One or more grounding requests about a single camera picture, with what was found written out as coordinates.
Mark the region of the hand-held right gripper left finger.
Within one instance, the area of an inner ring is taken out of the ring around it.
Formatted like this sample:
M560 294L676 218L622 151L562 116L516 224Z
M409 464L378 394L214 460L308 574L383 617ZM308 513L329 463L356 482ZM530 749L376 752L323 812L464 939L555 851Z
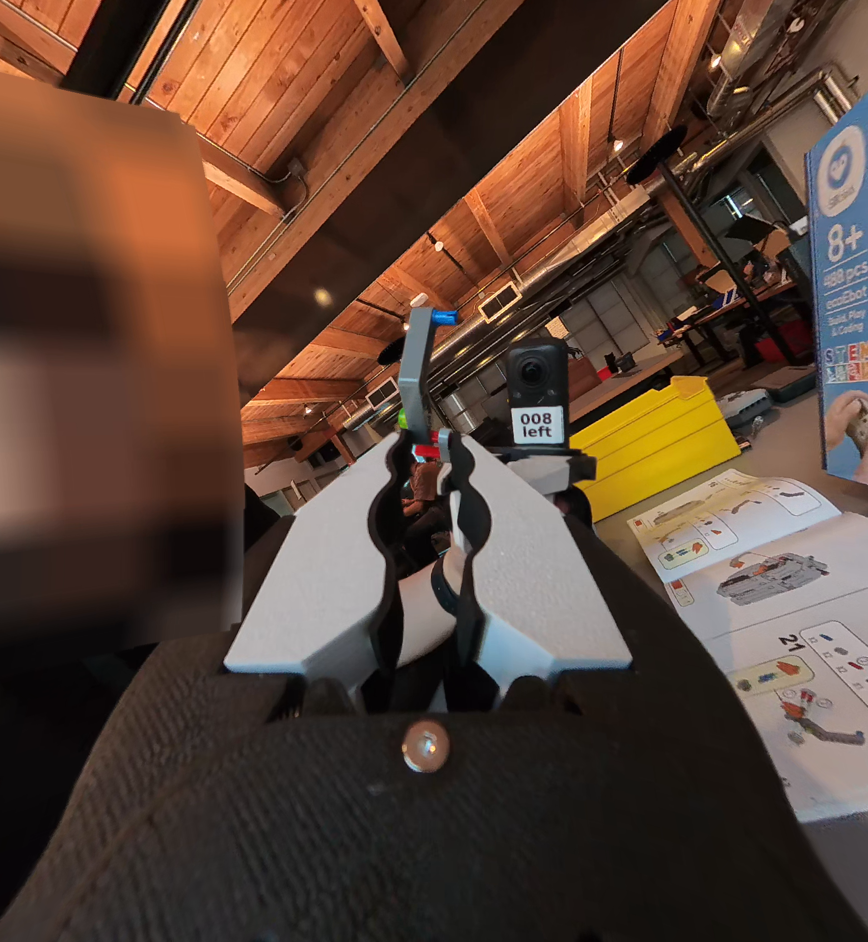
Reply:
M404 639L397 552L408 434L392 433L296 513L224 658L232 674L391 677Z

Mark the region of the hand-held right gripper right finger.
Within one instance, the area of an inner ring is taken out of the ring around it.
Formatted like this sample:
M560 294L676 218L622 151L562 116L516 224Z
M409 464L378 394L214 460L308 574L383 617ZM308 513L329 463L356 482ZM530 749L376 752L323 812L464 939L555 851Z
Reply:
M626 670L631 653L554 503L511 471L531 455L497 455L468 436L451 439L454 521L468 545L453 633L456 664L485 676L498 693L534 677Z

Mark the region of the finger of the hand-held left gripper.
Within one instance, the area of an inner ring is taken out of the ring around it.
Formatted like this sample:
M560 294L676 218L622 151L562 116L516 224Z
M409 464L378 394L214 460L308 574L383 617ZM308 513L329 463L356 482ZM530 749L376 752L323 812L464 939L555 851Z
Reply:
M511 471L544 496L590 480L587 455L531 455L511 462Z

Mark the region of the grey toy beam assembly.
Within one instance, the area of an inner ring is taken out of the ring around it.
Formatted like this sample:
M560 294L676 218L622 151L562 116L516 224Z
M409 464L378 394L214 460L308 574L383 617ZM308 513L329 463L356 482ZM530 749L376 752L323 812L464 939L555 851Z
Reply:
M437 329L455 327L458 322L455 310L412 309L397 382L402 406L398 416L398 442L393 449L393 472L398 486L407 481L409 459L415 452L421 457L433 456L435 460L450 462L453 429L443 419L440 430L433 430L428 379Z

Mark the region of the wooden top standing desk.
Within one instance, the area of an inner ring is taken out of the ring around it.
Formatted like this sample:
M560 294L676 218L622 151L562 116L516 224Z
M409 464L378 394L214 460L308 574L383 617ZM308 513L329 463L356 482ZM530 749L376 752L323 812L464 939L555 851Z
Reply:
M786 361L764 321L752 311L735 289L702 308L676 316L658 331L656 341L664 348L678 347L696 366L709 366L708 355L722 365L736 360L743 368L763 363L796 365L809 360L812 346L812 303L800 286L789 278L765 287L758 301L774 324L782 341L790 348L792 361Z

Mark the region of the white ceiling vent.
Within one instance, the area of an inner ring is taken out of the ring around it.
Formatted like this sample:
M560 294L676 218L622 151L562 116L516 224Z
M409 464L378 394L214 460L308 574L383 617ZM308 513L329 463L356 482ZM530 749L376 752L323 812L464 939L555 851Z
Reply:
M514 309L521 301L522 291L519 285L515 282L508 282L483 300L478 305L478 311L485 323L491 323Z

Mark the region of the yellow storage bin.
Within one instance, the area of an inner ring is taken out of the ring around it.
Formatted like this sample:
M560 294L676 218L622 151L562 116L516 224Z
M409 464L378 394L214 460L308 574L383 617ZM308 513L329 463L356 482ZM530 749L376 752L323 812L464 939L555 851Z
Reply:
M707 378L676 376L577 431L570 446L596 459L578 487L602 521L742 453Z

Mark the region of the pale grey ribbed object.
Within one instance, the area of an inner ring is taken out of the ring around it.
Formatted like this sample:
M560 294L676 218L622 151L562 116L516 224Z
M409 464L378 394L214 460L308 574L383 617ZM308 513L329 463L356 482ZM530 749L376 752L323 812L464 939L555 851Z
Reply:
M724 394L715 402L733 433L742 433L757 418L769 412L774 405L770 394L760 388Z

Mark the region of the black pole with round disc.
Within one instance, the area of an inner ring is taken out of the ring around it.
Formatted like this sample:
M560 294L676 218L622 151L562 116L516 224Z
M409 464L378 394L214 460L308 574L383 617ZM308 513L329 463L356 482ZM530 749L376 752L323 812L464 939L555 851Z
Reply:
M749 281L746 280L743 268L734 262L733 257L725 249L720 238L710 229L700 213L699 207L686 191L681 177L669 164L672 154L683 146L687 133L688 129L685 124L676 124L670 127L628 168L626 181L630 186L640 186L645 185L653 174L656 173L660 176L664 188L675 198L684 216L691 223L691 227L700 236L701 242L710 250L710 254L721 265L723 271L731 277L739 300L746 303L749 310L754 313L757 320L766 329L786 364L789 366L802 366L804 360L795 355L776 323L771 319L770 314L763 308Z

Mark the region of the dark teal tray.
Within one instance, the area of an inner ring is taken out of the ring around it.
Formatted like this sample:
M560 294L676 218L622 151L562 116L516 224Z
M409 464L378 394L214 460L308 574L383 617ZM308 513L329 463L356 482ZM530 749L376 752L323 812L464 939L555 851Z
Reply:
M775 404L785 404L815 390L817 370L814 365L785 366L767 374L755 384Z

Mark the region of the white instruction manual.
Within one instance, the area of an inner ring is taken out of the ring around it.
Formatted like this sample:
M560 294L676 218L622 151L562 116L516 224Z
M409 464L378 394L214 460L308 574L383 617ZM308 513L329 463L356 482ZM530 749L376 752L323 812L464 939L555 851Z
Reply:
M802 822L868 812L868 518L729 469L627 526Z

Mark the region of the blue toy set box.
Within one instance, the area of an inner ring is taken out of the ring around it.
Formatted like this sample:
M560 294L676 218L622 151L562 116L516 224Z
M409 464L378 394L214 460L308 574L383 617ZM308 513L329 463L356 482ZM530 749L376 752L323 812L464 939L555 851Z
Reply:
M823 467L868 486L868 93L806 176Z

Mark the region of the silver air duct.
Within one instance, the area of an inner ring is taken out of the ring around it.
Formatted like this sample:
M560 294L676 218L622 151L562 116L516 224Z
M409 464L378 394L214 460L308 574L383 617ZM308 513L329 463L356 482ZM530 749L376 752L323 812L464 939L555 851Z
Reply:
M761 135L771 124L805 100L817 95L826 98L826 108L843 115L852 109L859 100L860 93L855 86L857 79L848 77L839 65L831 63L807 74L793 84L775 100L767 101L754 118L705 150L704 153L693 151L680 158L670 170L680 184L692 182L697 175L709 170L724 160L729 154L746 145L747 142ZM423 402L429 404L432 394L439 394L440 388L453 383L458 373L466 366L475 366L486 355L486 349L494 347L502 339L502 331L513 327L516 316L524 312L529 314L535 305L534 298L546 285L560 276L561 271L573 265L576 259L591 251L600 242L610 237L614 230L619 230L629 219L645 209L649 202L656 199L657 193L665 181L659 177L650 182L629 183L631 166L612 179L605 179L601 191L582 207L579 213L567 218L574 221L579 215L584 218L584 225L577 229L569 241L564 242L553 253L545 255L541 261L530 268L520 281L510 281L500 289L512 293L513 298L496 316L475 314L466 320L458 330L439 346L434 347L423 386Z

